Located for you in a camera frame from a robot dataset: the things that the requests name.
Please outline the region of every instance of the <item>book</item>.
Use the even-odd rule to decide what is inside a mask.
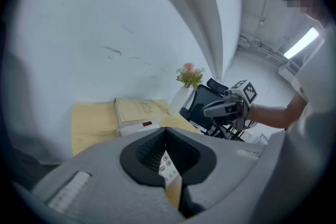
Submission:
[[[147,121],[158,123],[167,114],[153,100],[115,99],[119,128]]]

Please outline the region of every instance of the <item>robotic arm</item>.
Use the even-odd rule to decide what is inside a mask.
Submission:
[[[16,189],[47,223],[279,222],[325,173],[335,117],[313,114],[267,146],[169,127],[137,132],[84,150],[31,193]],[[165,150],[182,177],[179,209],[159,175]]]
[[[251,128],[254,122],[248,122],[247,117],[257,95],[252,83],[242,80],[226,90],[222,100],[203,107],[203,114],[217,125],[230,125],[238,131]]]

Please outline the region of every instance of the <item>ceiling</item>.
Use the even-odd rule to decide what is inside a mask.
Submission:
[[[294,66],[293,72],[296,73],[302,66],[304,56],[314,46],[307,46],[291,61],[285,59],[283,54],[312,26],[322,31],[319,23],[299,10],[287,7],[284,1],[243,0],[240,36],[245,38],[239,40],[239,48],[250,50],[277,66],[287,62]]]

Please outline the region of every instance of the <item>white shirt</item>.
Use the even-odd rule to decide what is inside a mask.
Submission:
[[[300,119],[312,112],[336,108],[336,28],[330,24],[324,30],[322,42],[292,82],[293,88],[307,102]]]

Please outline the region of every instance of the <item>pink flower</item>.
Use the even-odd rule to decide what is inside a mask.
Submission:
[[[184,68],[188,70],[192,70],[194,68],[194,64],[192,62],[186,62],[184,64]]]

